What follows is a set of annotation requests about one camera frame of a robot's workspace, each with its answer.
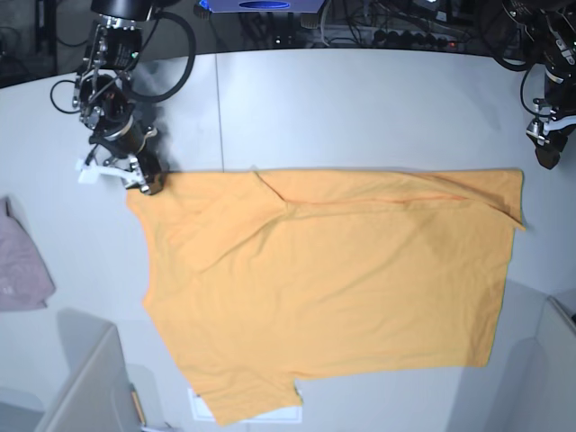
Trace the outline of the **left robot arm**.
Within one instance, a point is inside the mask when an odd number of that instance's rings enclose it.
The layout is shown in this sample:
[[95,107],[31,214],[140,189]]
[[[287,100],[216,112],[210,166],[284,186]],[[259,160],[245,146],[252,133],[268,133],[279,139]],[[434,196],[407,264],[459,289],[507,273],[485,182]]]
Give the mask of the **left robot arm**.
[[[477,1],[474,24],[477,36],[490,56],[508,71],[521,73],[519,101],[532,115],[526,135],[535,147],[541,167],[557,166],[569,137],[575,132],[575,3],[573,1],[496,1],[496,13],[488,18],[491,1]],[[491,44],[491,26],[504,14],[520,32],[523,60],[511,63],[503,48]],[[544,66],[544,93],[526,101],[525,86],[535,65]]]

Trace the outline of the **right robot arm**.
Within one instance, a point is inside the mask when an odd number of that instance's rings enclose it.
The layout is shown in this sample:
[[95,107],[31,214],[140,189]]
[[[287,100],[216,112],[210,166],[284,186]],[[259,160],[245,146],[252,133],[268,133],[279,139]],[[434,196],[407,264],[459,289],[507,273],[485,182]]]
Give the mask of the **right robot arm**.
[[[79,180],[93,183],[101,176],[121,180],[127,189],[154,195],[164,188],[167,164],[159,144],[158,104],[176,95],[190,77],[197,53],[192,26],[166,11],[164,1],[94,1],[98,15],[76,76],[71,113],[90,131],[90,151],[78,166]],[[151,40],[141,25],[166,20],[179,26],[187,39],[187,61],[179,80],[162,94],[141,94],[133,72]]]

